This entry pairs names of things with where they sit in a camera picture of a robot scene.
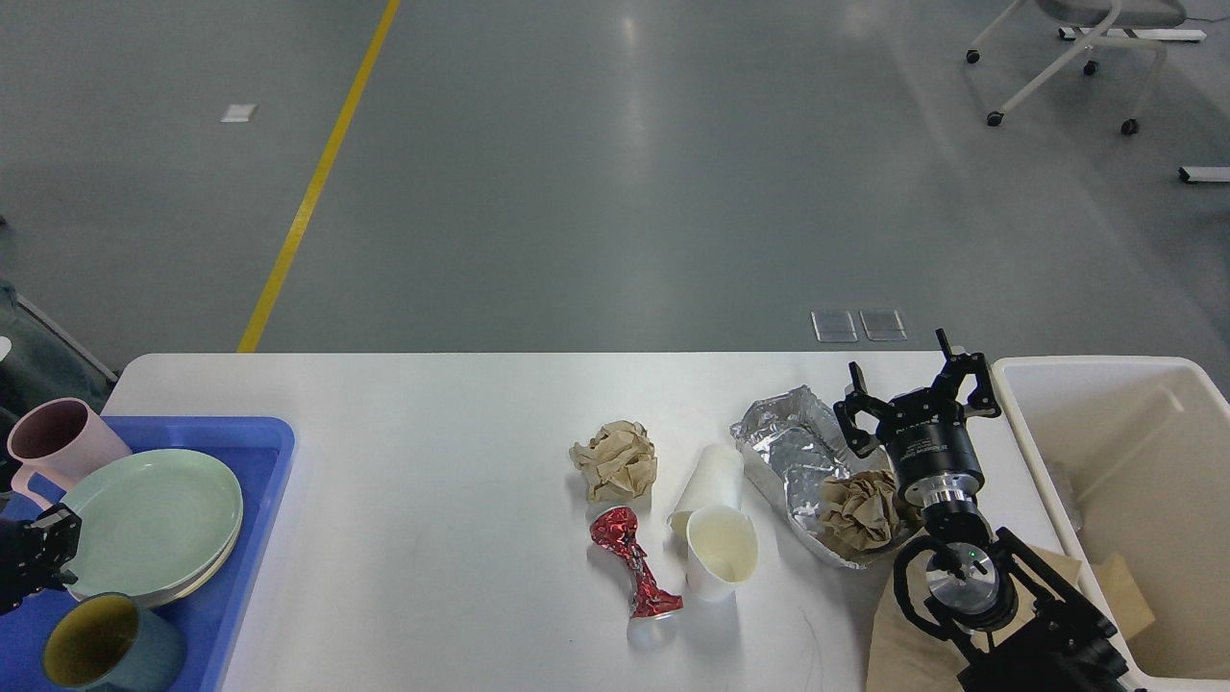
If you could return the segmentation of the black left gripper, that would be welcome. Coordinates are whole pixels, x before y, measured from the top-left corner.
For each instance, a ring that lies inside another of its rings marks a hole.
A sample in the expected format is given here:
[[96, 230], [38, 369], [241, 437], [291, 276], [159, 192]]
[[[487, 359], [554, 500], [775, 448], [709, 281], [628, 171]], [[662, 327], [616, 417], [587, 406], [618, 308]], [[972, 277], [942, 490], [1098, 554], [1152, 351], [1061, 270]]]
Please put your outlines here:
[[[66, 562], [77, 556], [81, 517], [66, 504], [52, 504], [34, 520], [1, 520], [1, 613], [47, 590], [66, 591], [79, 581]], [[27, 568], [34, 569], [34, 581]]]

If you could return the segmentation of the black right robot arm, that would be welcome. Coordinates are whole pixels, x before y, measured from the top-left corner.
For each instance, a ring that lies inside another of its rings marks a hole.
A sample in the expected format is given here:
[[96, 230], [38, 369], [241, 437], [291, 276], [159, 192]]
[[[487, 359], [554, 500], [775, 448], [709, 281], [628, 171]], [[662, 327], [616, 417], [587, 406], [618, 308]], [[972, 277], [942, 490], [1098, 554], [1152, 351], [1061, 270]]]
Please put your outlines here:
[[993, 530], [983, 516], [985, 477], [968, 422], [1002, 411], [986, 358], [953, 352], [943, 329], [936, 336], [943, 364], [931, 385], [878, 399], [850, 363], [847, 395], [833, 408], [847, 447], [860, 458], [884, 451], [897, 499], [922, 517], [925, 533], [895, 557], [898, 608], [966, 658], [966, 691], [1123, 690], [1116, 624], [1014, 531]]

